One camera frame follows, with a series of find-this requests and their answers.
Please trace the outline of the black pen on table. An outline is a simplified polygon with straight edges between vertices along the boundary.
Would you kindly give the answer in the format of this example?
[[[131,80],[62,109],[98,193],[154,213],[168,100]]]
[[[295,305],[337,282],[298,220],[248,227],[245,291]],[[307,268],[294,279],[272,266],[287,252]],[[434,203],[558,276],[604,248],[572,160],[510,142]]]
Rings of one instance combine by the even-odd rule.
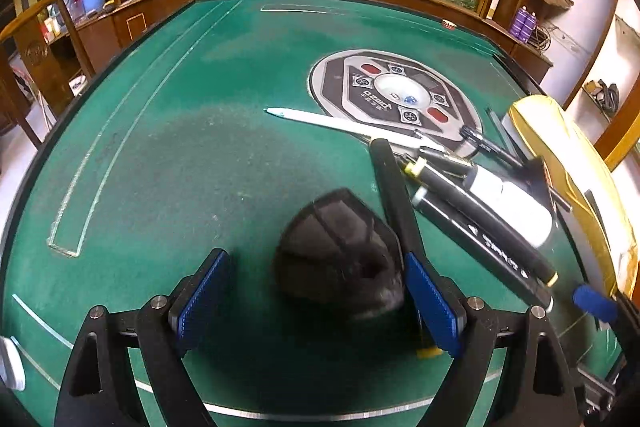
[[[550,289],[529,275],[469,218],[425,186],[416,189],[411,202],[418,213],[434,223],[524,303],[541,307],[547,313],[552,311],[554,299]]]

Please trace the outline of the white pen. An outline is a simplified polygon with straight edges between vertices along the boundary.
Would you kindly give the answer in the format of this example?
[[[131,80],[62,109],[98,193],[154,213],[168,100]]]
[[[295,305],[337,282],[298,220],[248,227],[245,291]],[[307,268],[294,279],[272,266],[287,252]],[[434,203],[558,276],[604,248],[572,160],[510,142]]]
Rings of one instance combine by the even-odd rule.
[[[427,138],[418,138],[398,132],[388,131],[378,127],[370,126],[370,124],[361,124],[361,122],[335,118],[326,115],[304,112],[303,110],[270,107],[265,112],[271,116],[281,119],[302,122],[303,124],[312,124],[313,126],[343,131],[351,134],[365,136],[368,139],[384,139],[397,146],[405,147],[407,150],[419,150],[421,147],[431,148],[445,153],[446,148],[442,145]]]

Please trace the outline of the white cylindrical bottle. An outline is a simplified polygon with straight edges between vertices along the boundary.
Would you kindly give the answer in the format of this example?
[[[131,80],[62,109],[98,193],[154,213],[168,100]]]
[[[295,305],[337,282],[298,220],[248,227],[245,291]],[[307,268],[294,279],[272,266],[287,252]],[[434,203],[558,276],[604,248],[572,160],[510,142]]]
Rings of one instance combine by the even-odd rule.
[[[463,186],[533,247],[540,247],[549,238],[553,227],[551,212],[518,185],[476,165],[466,175]]]

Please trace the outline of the round mahjong table control panel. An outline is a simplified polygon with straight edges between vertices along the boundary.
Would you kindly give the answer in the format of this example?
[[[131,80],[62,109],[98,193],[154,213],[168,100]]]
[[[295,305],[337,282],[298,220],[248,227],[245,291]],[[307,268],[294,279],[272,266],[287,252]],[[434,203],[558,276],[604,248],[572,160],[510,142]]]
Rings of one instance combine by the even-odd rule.
[[[410,138],[433,141],[463,158],[477,146],[460,134],[483,129],[471,100],[447,77],[412,58],[379,50],[350,49],[311,67],[308,90],[323,112]]]

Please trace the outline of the black gel pen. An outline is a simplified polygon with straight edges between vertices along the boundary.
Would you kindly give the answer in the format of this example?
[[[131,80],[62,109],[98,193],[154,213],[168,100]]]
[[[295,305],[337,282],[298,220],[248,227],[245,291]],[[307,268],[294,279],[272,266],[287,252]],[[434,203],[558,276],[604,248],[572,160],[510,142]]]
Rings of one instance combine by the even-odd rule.
[[[536,194],[541,195],[541,185],[543,183],[546,184],[549,195],[542,198],[544,202],[546,200],[549,202],[553,200],[555,205],[559,206],[562,210],[567,212],[573,211],[572,205],[570,205],[570,203],[567,202],[567,200],[553,187],[547,166],[543,159],[534,158],[528,161],[521,161],[521,159],[511,155],[507,150],[503,150],[499,145],[488,140],[484,134],[481,134],[479,131],[472,129],[466,124],[460,128],[459,133],[462,138],[470,140],[481,150],[497,157],[512,168],[515,172],[515,176],[527,183]]]

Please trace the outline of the black round mesh cap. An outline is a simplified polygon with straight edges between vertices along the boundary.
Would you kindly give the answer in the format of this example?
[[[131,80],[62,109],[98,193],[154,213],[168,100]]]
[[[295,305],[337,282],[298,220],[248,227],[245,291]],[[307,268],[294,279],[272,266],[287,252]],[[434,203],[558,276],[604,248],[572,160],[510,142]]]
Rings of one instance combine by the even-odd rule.
[[[403,269],[396,234],[346,187],[299,210],[273,256],[286,315],[314,333],[369,323],[400,310],[405,304]]]

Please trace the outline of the black marker yellow cap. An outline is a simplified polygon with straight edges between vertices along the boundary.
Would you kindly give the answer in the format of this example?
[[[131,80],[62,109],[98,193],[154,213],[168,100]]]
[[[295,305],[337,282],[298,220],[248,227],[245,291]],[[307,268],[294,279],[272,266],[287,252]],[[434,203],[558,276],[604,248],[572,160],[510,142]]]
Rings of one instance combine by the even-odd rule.
[[[551,287],[556,283],[559,277],[552,263],[475,195],[450,180],[423,158],[413,161],[410,156],[404,155],[398,162],[407,176],[433,190],[437,196],[473,221],[518,265],[535,275],[544,285]]]

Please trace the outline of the purple bottles on shelf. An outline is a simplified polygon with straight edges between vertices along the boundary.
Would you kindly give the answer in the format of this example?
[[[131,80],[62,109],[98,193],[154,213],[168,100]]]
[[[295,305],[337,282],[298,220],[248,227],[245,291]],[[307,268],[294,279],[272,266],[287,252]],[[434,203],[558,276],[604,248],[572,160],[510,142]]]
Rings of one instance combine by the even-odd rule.
[[[534,12],[529,12],[525,6],[518,8],[514,20],[509,29],[510,34],[522,43],[528,43],[537,27],[537,17]]]

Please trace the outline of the yellow-edged white tray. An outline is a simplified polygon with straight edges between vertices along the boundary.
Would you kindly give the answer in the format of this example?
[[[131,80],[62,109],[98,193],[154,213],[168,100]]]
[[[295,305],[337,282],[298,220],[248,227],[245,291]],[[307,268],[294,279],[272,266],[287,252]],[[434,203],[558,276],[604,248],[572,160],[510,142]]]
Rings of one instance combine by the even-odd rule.
[[[514,102],[502,123],[530,157],[542,157],[555,190],[573,207],[602,273],[604,291],[634,295],[638,242],[611,171],[584,132],[554,98],[535,94]]]

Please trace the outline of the black marker white cap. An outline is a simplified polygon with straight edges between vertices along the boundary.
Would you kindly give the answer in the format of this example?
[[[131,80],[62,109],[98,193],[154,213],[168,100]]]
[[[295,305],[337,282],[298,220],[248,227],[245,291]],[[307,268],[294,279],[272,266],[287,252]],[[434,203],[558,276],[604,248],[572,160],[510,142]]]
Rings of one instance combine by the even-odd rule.
[[[384,139],[373,139],[369,154],[386,220],[400,245],[402,277],[407,291],[435,345],[449,352],[457,346],[456,316],[451,313],[430,271],[424,268],[422,237],[395,155]]]

